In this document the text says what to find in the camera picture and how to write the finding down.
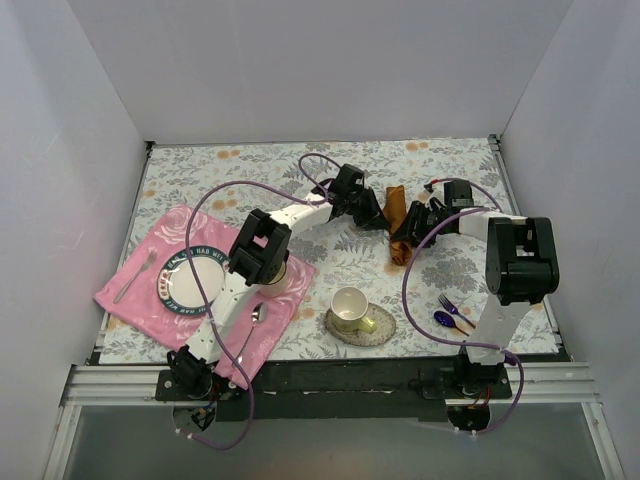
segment white wall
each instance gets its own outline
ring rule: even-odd
[[[552,303],[628,478],[640,478],[639,25],[638,2],[574,2],[504,135],[522,210],[553,221]]]
[[[70,0],[162,143],[501,133],[571,0]]]
[[[65,0],[0,2],[0,478],[42,474],[144,143]]]

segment fork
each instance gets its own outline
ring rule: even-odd
[[[451,302],[451,300],[449,300],[446,297],[446,295],[440,294],[440,296],[438,297],[438,301],[440,302],[440,305],[442,305],[447,312],[451,313],[452,315],[458,315],[461,319],[467,322],[469,326],[476,328],[476,324],[473,323],[471,320],[469,320],[467,317],[465,317],[463,314],[461,314],[460,310],[458,310],[458,307],[456,307]]]
[[[124,294],[127,293],[127,290],[129,290],[129,287],[131,286],[133,281],[136,278],[138,278],[138,275],[140,275],[142,272],[147,270],[151,265],[153,265],[153,262],[155,262],[155,261],[156,261],[156,251],[155,250],[151,250],[149,252],[149,256],[144,261],[142,266],[138,269],[136,274],[133,277],[131,277],[131,280],[129,280],[127,283],[125,283],[124,287],[122,287],[122,290],[120,290],[118,295],[116,295],[116,298],[113,299],[113,303],[118,303],[120,300],[122,300],[122,297],[124,297]]]

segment yellow mug handle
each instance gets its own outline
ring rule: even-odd
[[[362,330],[366,333],[373,333],[376,331],[376,328],[378,328],[376,322],[374,320],[371,320],[366,315],[358,320],[358,330]]]

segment purple spoon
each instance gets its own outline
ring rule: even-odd
[[[458,327],[458,325],[456,324],[456,321],[447,312],[443,312],[442,310],[438,310],[438,311],[436,311],[436,313],[433,314],[433,318],[435,318],[436,322],[438,322],[443,327],[455,328],[460,333],[463,333],[467,337],[469,336],[469,334],[467,332],[465,332],[460,327]]]

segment folded brown napkin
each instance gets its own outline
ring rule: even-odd
[[[404,199],[404,187],[387,187],[387,204],[382,210],[384,216],[387,217],[391,224],[389,235],[402,225],[404,218],[407,216],[407,203]],[[411,258],[411,242],[390,242],[391,244],[391,261],[396,265],[406,265]]]

